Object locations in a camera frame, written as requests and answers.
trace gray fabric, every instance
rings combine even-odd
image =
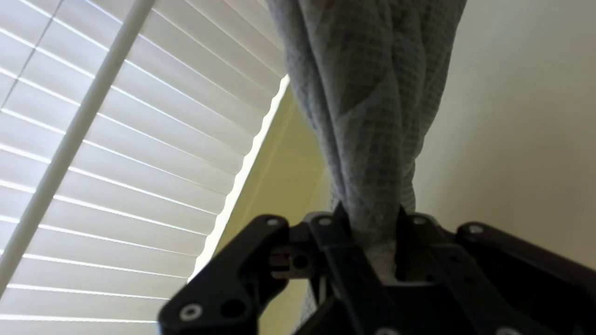
[[[416,209],[416,157],[440,107],[466,0],[269,0],[291,86],[362,246]]]

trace window blind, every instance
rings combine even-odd
[[[133,10],[4,4],[0,250]],[[283,73],[263,2],[155,2],[2,295],[0,334],[155,334],[215,250]]]

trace screw hole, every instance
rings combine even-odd
[[[319,226],[332,226],[332,218],[321,218]]]
[[[499,328],[498,332],[496,332],[496,335],[522,335],[518,330],[514,330],[514,328]]]
[[[200,304],[188,304],[179,313],[183,323],[198,321],[201,315],[203,315],[203,310]]]
[[[419,218],[419,216],[414,218],[414,226],[425,226],[425,224],[427,224],[425,218]]]
[[[244,311],[246,306],[242,300],[228,300],[220,310],[226,319],[239,319],[241,315],[244,315]]]
[[[274,228],[274,226],[280,226],[282,222],[278,218],[270,218],[267,220],[267,226]]]
[[[468,231],[470,231],[472,235],[483,235],[483,233],[485,233],[485,229],[483,229],[481,226],[470,226]]]
[[[399,332],[393,328],[378,328],[375,335],[399,335]]]

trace window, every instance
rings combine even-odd
[[[144,6],[131,53],[49,194],[60,146]],[[211,257],[272,118],[285,69],[267,8],[12,0],[0,49],[0,250],[25,216],[39,216],[8,276],[0,334],[155,334],[161,306],[198,256],[198,267]],[[43,198],[49,207],[36,211]]]

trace black bracket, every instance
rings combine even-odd
[[[310,280],[319,310],[298,335],[596,335],[596,274],[485,224],[457,235],[434,218],[397,220],[395,278],[384,287],[349,220],[311,215],[289,228],[256,218],[161,311],[164,335],[256,335],[289,280]]]

